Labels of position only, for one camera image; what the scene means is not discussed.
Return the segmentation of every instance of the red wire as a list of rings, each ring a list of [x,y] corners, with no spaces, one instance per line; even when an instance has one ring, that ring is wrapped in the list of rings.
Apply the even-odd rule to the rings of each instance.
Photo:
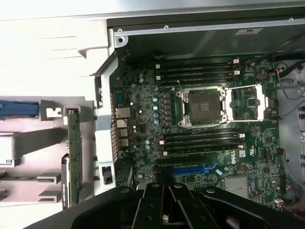
[[[285,204],[280,204],[282,207],[284,207],[284,209],[286,210],[286,211],[288,211],[289,213],[291,213],[291,214],[293,214],[295,217],[297,217],[297,218],[299,218],[299,219],[302,219],[302,220],[305,220],[305,218],[303,218],[303,217],[300,217],[300,216],[298,216],[297,214],[295,214],[295,213],[293,213],[291,210],[289,210],[286,206],[285,206]]]

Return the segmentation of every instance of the capacitor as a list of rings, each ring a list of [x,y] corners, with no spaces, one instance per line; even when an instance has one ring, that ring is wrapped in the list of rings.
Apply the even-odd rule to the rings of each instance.
[[[252,170],[253,169],[253,165],[247,164],[247,169]]]

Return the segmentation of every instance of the blue pcie slot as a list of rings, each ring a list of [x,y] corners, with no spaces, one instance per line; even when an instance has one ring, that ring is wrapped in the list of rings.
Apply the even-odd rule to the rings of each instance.
[[[183,167],[183,168],[174,168],[174,175],[183,175],[188,173],[208,173],[209,170],[215,169],[217,163],[214,163],[212,166],[197,166],[197,167]]]

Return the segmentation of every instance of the screw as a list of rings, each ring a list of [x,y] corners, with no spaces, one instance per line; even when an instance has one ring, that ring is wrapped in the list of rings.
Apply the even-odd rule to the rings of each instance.
[[[183,187],[183,185],[182,185],[182,184],[179,184],[179,183],[174,184],[173,186],[174,186],[175,188],[182,188],[182,187]]]
[[[159,184],[152,184],[152,187],[160,187]]]
[[[128,188],[124,188],[123,190],[121,190],[121,193],[127,193],[127,192],[129,192]]]
[[[206,190],[206,192],[207,192],[207,193],[210,193],[210,194],[213,194],[213,193],[215,193],[215,190],[212,189],[212,188],[208,188],[208,189]]]

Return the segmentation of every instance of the motherboard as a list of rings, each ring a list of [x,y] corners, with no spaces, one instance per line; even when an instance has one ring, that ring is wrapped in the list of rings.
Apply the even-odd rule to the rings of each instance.
[[[243,64],[252,58],[126,66],[112,98],[116,164],[132,162],[129,184],[160,178],[166,183],[168,174],[198,191],[220,187],[277,208],[274,199],[285,189],[285,177],[274,62]]]

